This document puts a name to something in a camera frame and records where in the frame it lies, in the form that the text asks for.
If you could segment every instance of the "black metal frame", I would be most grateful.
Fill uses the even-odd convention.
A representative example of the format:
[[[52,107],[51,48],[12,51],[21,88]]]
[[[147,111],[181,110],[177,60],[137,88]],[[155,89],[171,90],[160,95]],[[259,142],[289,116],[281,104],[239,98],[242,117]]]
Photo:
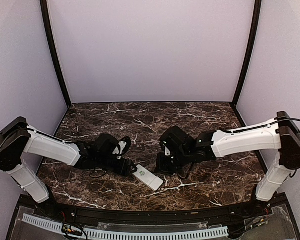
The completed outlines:
[[[232,104],[235,107],[237,106],[237,104],[239,102],[239,98],[240,98],[242,89],[244,87],[247,72],[249,69],[252,52],[254,50],[257,29],[258,29],[258,23],[259,23],[259,17],[260,17],[260,12],[261,12],[261,3],[262,3],[262,0],[255,0],[255,2],[254,2],[254,11],[253,11],[249,40],[248,40],[248,44],[246,47],[246,52],[245,52],[245,56],[244,56],[244,61],[243,61],[238,85],[236,86],[235,94],[234,94],[234,97],[232,100]]]
[[[245,209],[249,205],[249,202],[243,202],[228,206],[218,206],[213,208],[201,208],[194,210],[181,210],[181,211],[117,211],[117,210],[105,210],[87,207],[71,206],[67,204],[61,204],[64,209],[68,209],[69,212],[65,212],[67,216],[71,216],[71,213],[75,213],[74,217],[71,217],[71,222],[77,225],[88,225],[97,227],[98,223],[112,223],[112,224],[124,224],[124,225],[175,225],[175,224],[191,224],[191,223],[204,223],[208,222],[210,226],[223,225],[223,226],[236,226],[244,224],[244,220],[249,217],[237,217],[231,214],[231,212]],[[276,195],[270,202],[271,208],[285,204],[292,225],[295,230],[297,239],[300,240],[300,232],[297,226],[296,219],[292,212],[291,206],[285,193]],[[15,207],[11,223],[8,229],[6,240],[11,239],[12,231],[15,225],[15,221],[18,215],[20,207],[27,207],[35,210],[35,214],[44,214],[36,208],[35,201],[27,195],[21,195],[18,203]]]
[[[251,23],[248,44],[247,44],[238,84],[237,84],[237,87],[235,90],[233,100],[231,102],[234,105],[234,107],[236,107],[238,104],[238,101],[239,101],[239,98],[240,98],[240,95],[241,95],[241,92],[243,90],[244,83],[246,80],[246,76],[247,76],[247,72],[248,72],[248,68],[249,68],[249,64],[250,64],[250,60],[251,60],[251,56],[252,56],[252,52],[253,52],[253,48],[254,48],[254,44],[255,44],[255,40],[256,40],[256,35],[257,35],[259,17],[260,17],[260,12],[261,12],[261,3],[262,3],[262,0],[255,0],[255,2],[254,2],[254,11],[253,11],[253,16],[252,16],[252,23]],[[40,4],[41,4],[41,11],[42,11],[42,18],[43,18],[43,23],[44,23],[44,28],[45,28],[45,34],[46,34],[46,38],[48,41],[55,73],[58,78],[58,82],[59,82],[59,85],[60,85],[60,88],[61,88],[61,91],[63,94],[64,101],[65,101],[67,107],[69,108],[69,107],[71,107],[72,102],[70,99],[69,92],[67,90],[66,82],[65,82],[65,79],[64,79],[64,76],[62,73],[62,69],[61,69],[61,65],[60,65],[60,61],[58,58],[58,53],[57,53],[54,36],[53,36],[53,31],[52,31],[52,27],[51,27],[51,21],[50,21],[50,17],[49,17],[49,9],[48,9],[47,0],[40,0]]]
[[[52,32],[51,28],[51,22],[50,22],[50,17],[49,17],[49,10],[48,10],[48,3],[47,0],[40,0],[41,4],[41,12],[42,12],[42,18],[43,18],[43,24],[44,24],[44,29],[45,29],[45,34],[46,34],[46,39],[48,41],[49,49],[50,49],[50,54],[51,58],[53,61],[54,65],[54,70],[56,73],[56,76],[59,81],[59,85],[63,94],[64,101],[67,105],[67,107],[71,107],[71,99],[67,90],[66,82],[61,70],[58,54],[57,54],[57,49],[54,41],[54,35]]]

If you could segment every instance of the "marble table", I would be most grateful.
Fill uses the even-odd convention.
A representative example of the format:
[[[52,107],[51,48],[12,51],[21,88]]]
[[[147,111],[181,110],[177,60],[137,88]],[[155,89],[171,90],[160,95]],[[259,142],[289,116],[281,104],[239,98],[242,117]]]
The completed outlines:
[[[129,136],[132,146],[124,157],[153,171],[161,151],[159,138],[175,125],[194,138],[204,131],[240,127],[229,103],[78,103],[70,107],[56,136],[66,141],[92,141],[100,133],[117,139]],[[158,174],[164,183],[156,192],[133,176],[91,174],[100,173],[51,159],[44,159],[38,172],[60,203],[125,211],[194,210],[247,202],[264,176],[253,152],[196,164],[186,180]]]

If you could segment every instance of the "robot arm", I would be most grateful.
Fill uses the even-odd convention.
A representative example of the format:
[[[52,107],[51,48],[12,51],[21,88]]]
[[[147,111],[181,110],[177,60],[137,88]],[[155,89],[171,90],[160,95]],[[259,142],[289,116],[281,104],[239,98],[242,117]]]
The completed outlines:
[[[36,174],[22,160],[23,153],[40,155],[78,169],[102,168],[123,176],[137,170],[122,156],[129,150],[128,137],[117,140],[101,134],[92,142],[66,142],[38,131],[18,117],[0,132],[0,170],[7,172],[39,204],[53,198]]]
[[[179,127],[168,129],[160,138],[164,153],[159,153],[155,172],[183,174],[190,163],[215,160],[227,155],[275,149],[278,153],[256,189],[256,199],[268,202],[287,177],[300,169],[300,130],[282,111],[266,122],[233,130],[201,133],[197,139]]]

